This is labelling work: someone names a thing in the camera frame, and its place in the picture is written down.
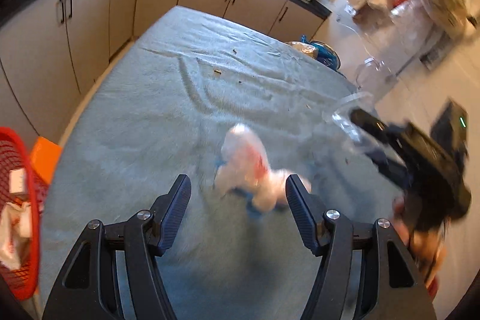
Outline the right hand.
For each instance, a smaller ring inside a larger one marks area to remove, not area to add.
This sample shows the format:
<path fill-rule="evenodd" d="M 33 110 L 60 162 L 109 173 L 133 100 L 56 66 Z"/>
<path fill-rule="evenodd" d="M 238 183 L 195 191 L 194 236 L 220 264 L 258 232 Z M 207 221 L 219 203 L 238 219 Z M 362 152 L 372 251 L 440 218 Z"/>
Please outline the right hand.
<path fill-rule="evenodd" d="M 447 256 L 447 249 L 441 239 L 439 230 L 428 232 L 409 231 L 403 220 L 405 205 L 402 196 L 394 199 L 392 210 L 391 222 L 394 229 L 411 252 L 411 255 L 416 259 L 425 287 L 431 300 L 433 300 L 439 290 L 437 274 Z"/>

